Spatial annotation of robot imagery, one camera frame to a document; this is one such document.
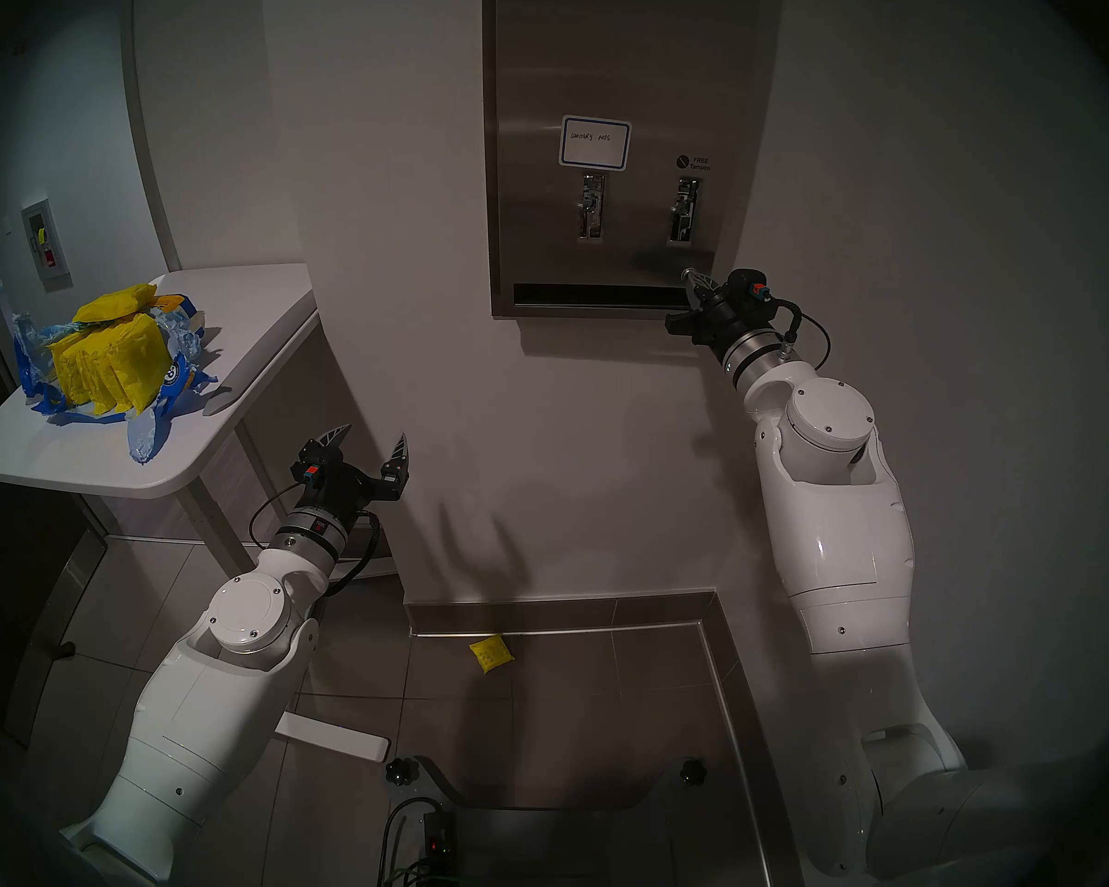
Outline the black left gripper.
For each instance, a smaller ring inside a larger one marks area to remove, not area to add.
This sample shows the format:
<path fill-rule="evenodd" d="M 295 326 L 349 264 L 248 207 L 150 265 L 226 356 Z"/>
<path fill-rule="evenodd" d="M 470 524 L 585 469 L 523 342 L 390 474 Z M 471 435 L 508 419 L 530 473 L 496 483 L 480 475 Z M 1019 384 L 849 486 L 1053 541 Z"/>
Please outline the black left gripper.
<path fill-rule="evenodd" d="M 405 434 L 398 439 L 390 458 L 381 465 L 381 475 L 376 479 L 344 461 L 340 443 L 350 431 L 352 424 L 345 424 L 325 431 L 321 437 L 311 437 L 291 468 L 293 479 L 304 486 L 295 509 L 324 511 L 342 528 L 356 524 L 358 516 L 372 501 L 400 500 L 409 480 L 409 450 Z"/>

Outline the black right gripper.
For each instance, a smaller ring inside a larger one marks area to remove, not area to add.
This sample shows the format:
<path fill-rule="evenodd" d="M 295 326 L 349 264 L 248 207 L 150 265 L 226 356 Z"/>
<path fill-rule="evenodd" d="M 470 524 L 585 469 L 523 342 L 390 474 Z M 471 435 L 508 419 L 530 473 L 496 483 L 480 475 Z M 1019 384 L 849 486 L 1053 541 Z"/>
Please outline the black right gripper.
<path fill-rule="evenodd" d="M 704 346 L 719 359 L 726 356 L 744 334 L 774 332 L 772 324 L 782 308 L 769 283 L 723 283 L 688 267 L 681 272 L 686 285 L 686 302 L 694 310 L 671 313 L 664 319 L 671 336 L 693 337 L 694 346 Z"/>

